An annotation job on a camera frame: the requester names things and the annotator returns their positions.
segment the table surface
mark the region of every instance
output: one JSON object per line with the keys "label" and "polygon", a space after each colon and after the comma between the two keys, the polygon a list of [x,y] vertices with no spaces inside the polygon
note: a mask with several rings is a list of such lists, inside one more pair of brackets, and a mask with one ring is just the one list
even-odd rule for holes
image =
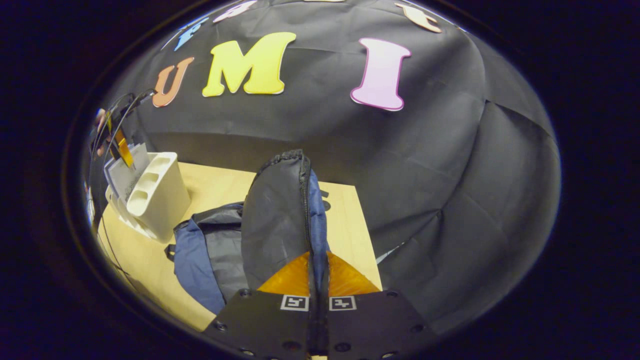
{"label": "table surface", "polygon": [[[182,220],[189,219],[193,213],[244,200],[255,176],[253,172],[188,163],[178,165],[191,197],[191,204]],[[325,200],[331,204],[326,212],[327,240],[331,251],[382,289],[355,187],[320,182],[320,189],[329,193]],[[166,241],[146,237],[122,222],[109,205],[99,224],[99,241],[109,258],[128,273],[129,280],[118,271],[128,286],[133,285],[136,291],[180,321],[202,331],[215,318],[215,314],[182,288],[173,273],[173,263],[166,258],[164,248],[175,243],[174,237]]]}

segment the pink letter i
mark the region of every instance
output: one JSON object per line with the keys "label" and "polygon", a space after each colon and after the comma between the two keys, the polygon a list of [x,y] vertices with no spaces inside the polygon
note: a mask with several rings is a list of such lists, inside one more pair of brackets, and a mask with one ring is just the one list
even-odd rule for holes
{"label": "pink letter i", "polygon": [[404,101],[398,96],[400,69],[402,59],[411,56],[411,51],[377,38],[361,38],[360,43],[367,48],[367,63],[362,83],[351,91],[352,100],[389,111],[402,109]]}

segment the white container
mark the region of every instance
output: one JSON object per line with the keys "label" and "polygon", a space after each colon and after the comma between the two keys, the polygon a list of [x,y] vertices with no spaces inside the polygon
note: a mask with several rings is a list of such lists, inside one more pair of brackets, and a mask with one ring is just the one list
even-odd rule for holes
{"label": "white container", "polygon": [[105,196],[120,219],[138,232],[167,242],[191,204],[175,152],[150,152],[150,163],[126,204],[107,188]]}

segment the yellow letter m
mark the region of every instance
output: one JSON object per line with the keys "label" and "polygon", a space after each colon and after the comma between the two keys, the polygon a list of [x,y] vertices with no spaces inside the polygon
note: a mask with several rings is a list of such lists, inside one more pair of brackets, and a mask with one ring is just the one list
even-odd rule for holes
{"label": "yellow letter m", "polygon": [[280,80],[280,64],[287,44],[296,38],[294,33],[273,33],[263,36],[247,52],[242,54],[237,41],[229,41],[211,49],[213,61],[207,86],[202,89],[203,96],[218,96],[225,91],[221,84],[222,75],[235,93],[246,74],[251,71],[249,80],[244,84],[247,94],[279,94],[284,90]]}

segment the blue backpack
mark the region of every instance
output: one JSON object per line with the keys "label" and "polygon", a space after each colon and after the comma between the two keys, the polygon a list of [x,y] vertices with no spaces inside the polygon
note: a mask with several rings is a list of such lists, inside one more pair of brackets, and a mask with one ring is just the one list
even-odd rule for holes
{"label": "blue backpack", "polygon": [[316,174],[302,150],[288,151],[257,172],[244,202],[193,214],[173,230],[165,252],[180,285],[218,314],[238,290],[257,289],[310,252],[315,284],[328,271],[326,214]]}

